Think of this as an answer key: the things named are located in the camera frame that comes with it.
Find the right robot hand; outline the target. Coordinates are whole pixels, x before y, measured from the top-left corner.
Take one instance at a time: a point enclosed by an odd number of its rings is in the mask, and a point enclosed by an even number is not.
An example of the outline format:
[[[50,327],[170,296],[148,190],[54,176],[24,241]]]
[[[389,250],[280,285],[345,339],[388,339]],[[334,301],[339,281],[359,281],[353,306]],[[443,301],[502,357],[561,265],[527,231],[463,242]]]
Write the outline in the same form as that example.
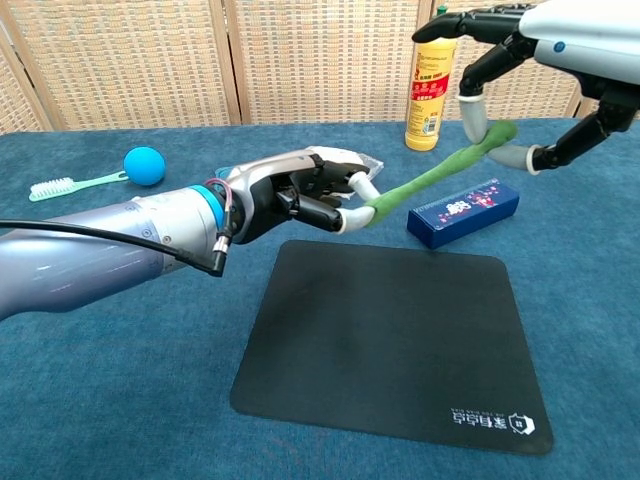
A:
[[[639,7],[623,1],[606,9],[594,1],[501,4],[437,15],[412,40],[427,44],[469,36],[490,50],[467,65],[458,102],[472,144],[489,130],[484,87],[532,59],[574,77],[582,96],[597,101],[551,145],[491,148],[489,157],[533,175],[572,163],[612,134],[625,132],[639,111]]]

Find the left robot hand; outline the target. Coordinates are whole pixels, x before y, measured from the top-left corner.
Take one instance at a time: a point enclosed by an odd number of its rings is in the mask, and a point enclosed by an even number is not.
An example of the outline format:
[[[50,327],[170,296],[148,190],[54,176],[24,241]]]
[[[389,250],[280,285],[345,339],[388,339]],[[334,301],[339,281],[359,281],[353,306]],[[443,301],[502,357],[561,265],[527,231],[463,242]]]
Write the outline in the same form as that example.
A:
[[[276,226],[297,220],[328,232],[347,226],[338,194],[349,194],[349,184],[369,166],[357,157],[337,160],[302,149],[234,166],[225,178],[233,195],[233,242],[254,241]]]

